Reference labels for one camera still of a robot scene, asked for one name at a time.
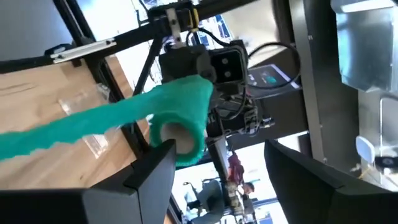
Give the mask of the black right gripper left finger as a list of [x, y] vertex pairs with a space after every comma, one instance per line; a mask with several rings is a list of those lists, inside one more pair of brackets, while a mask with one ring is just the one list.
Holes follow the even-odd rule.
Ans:
[[0, 190], [0, 224], [162, 224], [176, 155], [169, 139], [90, 188]]

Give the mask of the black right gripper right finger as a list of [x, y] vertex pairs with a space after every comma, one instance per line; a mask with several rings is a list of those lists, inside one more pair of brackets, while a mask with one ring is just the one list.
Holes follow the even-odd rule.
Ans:
[[268, 176], [289, 224], [398, 224], [398, 192], [264, 143]]

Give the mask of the teal bandage roll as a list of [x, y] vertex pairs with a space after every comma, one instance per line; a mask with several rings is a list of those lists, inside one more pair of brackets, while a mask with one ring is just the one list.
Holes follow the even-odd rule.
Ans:
[[177, 154], [176, 165], [188, 166], [198, 162], [205, 149], [205, 129], [213, 84], [199, 75], [179, 78], [151, 91], [117, 103], [101, 105], [73, 113], [62, 119], [28, 131], [0, 134], [0, 161], [16, 156], [28, 156], [36, 149], [50, 149], [57, 143], [74, 144], [93, 134], [142, 120], [151, 116], [150, 143], [162, 143], [164, 125], [175, 123], [187, 129], [193, 145], [186, 153]]

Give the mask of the person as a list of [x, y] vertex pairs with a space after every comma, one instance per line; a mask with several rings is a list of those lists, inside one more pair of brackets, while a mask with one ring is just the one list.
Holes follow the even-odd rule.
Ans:
[[244, 182], [237, 185], [231, 181], [211, 180], [203, 186], [196, 200], [187, 203], [187, 207], [190, 210], [202, 208], [206, 213], [192, 218], [187, 224], [215, 224], [219, 222], [224, 216], [226, 209], [233, 206], [230, 190], [234, 190], [243, 201], [243, 210], [238, 215], [246, 216], [251, 214], [254, 209], [249, 195], [255, 192], [255, 186], [252, 182]]

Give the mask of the dark screen tablet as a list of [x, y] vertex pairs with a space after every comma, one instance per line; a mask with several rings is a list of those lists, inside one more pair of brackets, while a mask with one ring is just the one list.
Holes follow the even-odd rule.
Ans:
[[248, 74], [248, 85], [251, 87], [268, 89], [289, 81], [291, 78], [275, 64], [251, 68]]

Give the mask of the flat clear plastic bag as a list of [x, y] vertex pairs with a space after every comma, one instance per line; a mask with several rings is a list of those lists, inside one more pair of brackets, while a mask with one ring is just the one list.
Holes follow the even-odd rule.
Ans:
[[[73, 96], [59, 99], [58, 103], [66, 115], [92, 109], [110, 103], [110, 90], [104, 84], [90, 85], [76, 92]], [[104, 134], [84, 136], [82, 140], [98, 159], [111, 148], [111, 141], [115, 138], [120, 126], [108, 129]]]

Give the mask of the grey desk top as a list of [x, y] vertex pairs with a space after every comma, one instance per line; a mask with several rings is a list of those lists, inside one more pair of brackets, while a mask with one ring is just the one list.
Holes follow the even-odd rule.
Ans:
[[398, 191], [398, 0], [289, 0], [314, 159]]

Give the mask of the silver frame bracket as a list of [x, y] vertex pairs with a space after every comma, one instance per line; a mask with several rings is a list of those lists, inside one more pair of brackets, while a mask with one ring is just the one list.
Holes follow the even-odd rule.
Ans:
[[60, 53], [51, 54], [50, 58], [53, 60], [53, 63], [62, 63], [69, 60], [81, 58], [86, 55], [100, 52], [115, 45], [116, 45], [115, 39], [110, 38], [98, 42], [93, 42], [91, 44], [84, 45], [81, 47], [76, 47], [74, 49], [65, 50]]

